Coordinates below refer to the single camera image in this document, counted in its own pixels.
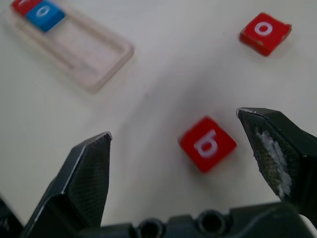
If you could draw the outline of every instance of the red letter block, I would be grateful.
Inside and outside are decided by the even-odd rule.
[[[260,13],[241,31],[240,41],[260,54],[268,56],[284,41],[291,30],[292,25],[284,24],[265,13]]]
[[[42,0],[15,0],[11,5],[15,11],[25,16]]]
[[[208,172],[237,146],[216,122],[205,117],[180,140],[180,146],[203,172]]]

